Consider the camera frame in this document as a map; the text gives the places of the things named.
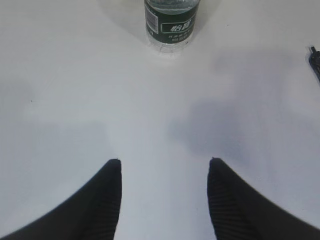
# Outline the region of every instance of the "black object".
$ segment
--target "black object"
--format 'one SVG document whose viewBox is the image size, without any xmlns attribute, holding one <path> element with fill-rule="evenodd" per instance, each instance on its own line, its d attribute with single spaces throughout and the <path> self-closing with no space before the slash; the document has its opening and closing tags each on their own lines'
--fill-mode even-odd
<svg viewBox="0 0 320 240">
<path fill-rule="evenodd" d="M 221 159 L 210 162 L 207 195 L 218 240 L 320 240 L 320 230 L 266 199 Z"/>
<path fill-rule="evenodd" d="M 314 70 L 316 76 L 320 81 L 320 51 L 317 51 L 314 46 L 311 47 L 311 56 L 309 58 L 309 62 L 311 64 L 312 69 Z"/>
<path fill-rule="evenodd" d="M 110 160 L 64 203 L 1 240 L 112 240 L 121 198 L 121 162 Z"/>
</svg>

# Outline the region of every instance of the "white surface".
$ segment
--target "white surface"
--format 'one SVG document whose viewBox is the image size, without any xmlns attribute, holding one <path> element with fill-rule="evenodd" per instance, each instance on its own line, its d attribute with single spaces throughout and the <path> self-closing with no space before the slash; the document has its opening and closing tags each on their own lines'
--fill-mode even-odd
<svg viewBox="0 0 320 240">
<path fill-rule="evenodd" d="M 0 1 L 0 236 L 122 160 L 116 240 L 214 239 L 223 158 L 320 227 L 319 0 L 202 0 L 192 43 L 154 53 L 142 0 Z"/>
</svg>

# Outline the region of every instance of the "bottle label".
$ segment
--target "bottle label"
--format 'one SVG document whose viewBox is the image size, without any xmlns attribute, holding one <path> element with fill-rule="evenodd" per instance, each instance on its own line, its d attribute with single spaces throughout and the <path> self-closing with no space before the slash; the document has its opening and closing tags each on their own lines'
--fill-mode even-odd
<svg viewBox="0 0 320 240">
<path fill-rule="evenodd" d="M 154 39 L 165 44 L 186 40 L 193 32 L 199 3 L 187 12 L 169 15 L 155 10 L 147 0 L 145 4 L 146 30 Z"/>
</svg>

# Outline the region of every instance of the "plastic bottle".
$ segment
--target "plastic bottle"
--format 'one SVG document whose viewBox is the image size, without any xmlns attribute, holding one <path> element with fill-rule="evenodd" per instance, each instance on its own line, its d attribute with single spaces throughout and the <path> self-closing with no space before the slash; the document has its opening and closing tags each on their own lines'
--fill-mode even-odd
<svg viewBox="0 0 320 240">
<path fill-rule="evenodd" d="M 144 0 L 147 36 L 160 52 L 182 50 L 190 41 L 200 0 Z"/>
</svg>

